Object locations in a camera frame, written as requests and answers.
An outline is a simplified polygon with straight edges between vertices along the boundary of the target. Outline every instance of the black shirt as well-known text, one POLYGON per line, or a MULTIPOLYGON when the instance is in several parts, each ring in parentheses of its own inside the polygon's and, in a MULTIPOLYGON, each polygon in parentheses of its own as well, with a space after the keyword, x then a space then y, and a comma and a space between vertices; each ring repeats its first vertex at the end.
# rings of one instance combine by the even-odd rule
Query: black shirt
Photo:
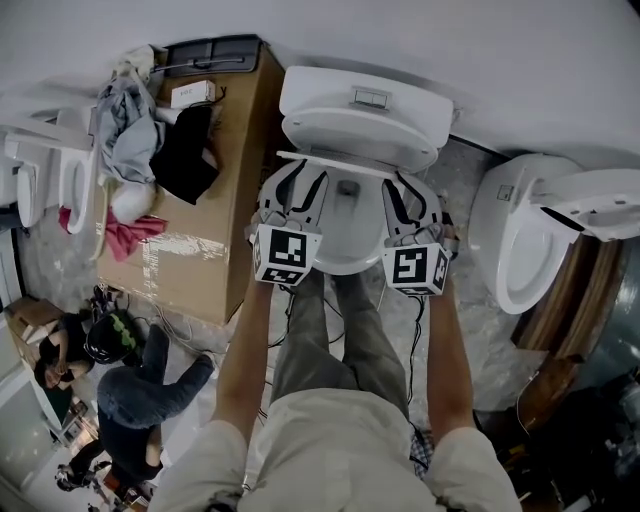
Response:
MULTIPOLYGON (((80 317, 72 313, 65 313, 58 321, 58 324, 53 328, 51 334, 63 330, 67 331, 67 338, 69 340, 69 346, 67 348, 67 362, 72 363, 75 361, 86 361, 93 366, 93 359, 84 349, 84 342, 87 335, 82 328, 80 317)), ((60 347, 53 345, 49 338, 45 338, 40 342, 38 350, 40 352, 40 358, 42 358, 42 360, 47 364, 54 364, 56 359, 60 357, 60 347)), ((63 375, 62 380, 64 382, 71 382, 73 380, 71 370, 63 375)))
POLYGON ((109 419, 98 407, 100 439, 102 446, 111 455, 111 471, 121 484, 134 486, 145 480, 153 480, 162 469, 149 466, 146 461, 147 442, 151 428, 127 428, 109 419))

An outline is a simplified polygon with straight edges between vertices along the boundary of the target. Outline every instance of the pink cloth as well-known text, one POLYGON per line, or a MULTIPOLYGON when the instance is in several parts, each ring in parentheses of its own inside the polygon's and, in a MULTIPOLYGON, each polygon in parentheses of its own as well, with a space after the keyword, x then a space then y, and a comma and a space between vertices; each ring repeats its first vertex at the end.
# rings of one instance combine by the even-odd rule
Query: pink cloth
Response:
POLYGON ((71 234, 69 233, 69 219, 71 219, 71 210, 61 206, 60 210, 58 210, 58 223, 62 226, 62 229, 71 234))
POLYGON ((109 208, 105 237, 115 260, 124 261, 136 251, 140 242, 164 233, 167 224, 166 220, 148 215, 130 225, 120 224, 109 208))

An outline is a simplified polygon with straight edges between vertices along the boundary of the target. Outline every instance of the wooden board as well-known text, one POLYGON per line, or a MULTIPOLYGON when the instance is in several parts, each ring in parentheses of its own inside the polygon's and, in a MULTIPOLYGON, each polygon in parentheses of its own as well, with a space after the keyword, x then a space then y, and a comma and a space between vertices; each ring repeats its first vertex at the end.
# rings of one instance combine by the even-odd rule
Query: wooden board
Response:
POLYGON ((568 330, 564 320, 575 315, 597 258, 600 242, 580 236, 570 247, 558 275, 540 302, 522 315, 511 340, 525 350, 553 350, 568 330))
POLYGON ((580 369, 581 363, 549 355, 518 402, 519 418, 527 430, 543 426, 558 408, 580 369))
POLYGON ((567 336, 555 352, 557 359, 586 361, 598 342, 624 274, 620 268, 622 245, 623 242, 618 240, 600 245, 580 306, 567 336))

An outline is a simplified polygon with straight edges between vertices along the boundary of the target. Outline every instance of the storage box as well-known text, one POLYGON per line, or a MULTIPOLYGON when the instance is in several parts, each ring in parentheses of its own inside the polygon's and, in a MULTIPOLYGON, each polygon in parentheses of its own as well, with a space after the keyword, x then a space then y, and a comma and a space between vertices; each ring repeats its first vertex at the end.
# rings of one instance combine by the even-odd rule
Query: storage box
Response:
MULTIPOLYGON (((225 88, 211 141, 220 176, 196 206, 161 191, 152 215, 169 222, 167 231, 140 244, 123 263, 105 246, 97 267, 111 286, 222 325, 244 298, 252 272, 244 228, 261 184, 279 165, 275 151, 286 140, 278 109, 284 70, 263 47, 252 73, 168 78, 158 99, 168 102, 175 87, 202 80, 214 81, 218 95, 225 88)), ((101 196, 96 212, 102 211, 101 196)))
POLYGON ((9 304, 4 314, 18 352, 33 368, 38 358, 35 343, 47 336, 44 326, 60 318, 63 311, 46 299, 22 297, 9 304))
POLYGON ((210 80, 201 80, 173 89, 171 91, 171 108, 184 108, 194 103, 213 101, 215 98, 215 84, 210 80))

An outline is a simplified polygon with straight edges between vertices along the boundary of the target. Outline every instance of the plaid fabric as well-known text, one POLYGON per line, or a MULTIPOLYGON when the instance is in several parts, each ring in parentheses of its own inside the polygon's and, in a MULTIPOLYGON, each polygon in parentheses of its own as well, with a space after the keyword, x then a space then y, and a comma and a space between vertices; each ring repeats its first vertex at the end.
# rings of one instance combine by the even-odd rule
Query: plaid fabric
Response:
POLYGON ((427 470, 431 465, 431 458, 433 457, 433 448, 431 432, 421 432, 414 425, 411 439, 411 461, 413 462, 413 469, 416 476, 420 480, 424 481, 427 476, 427 470))

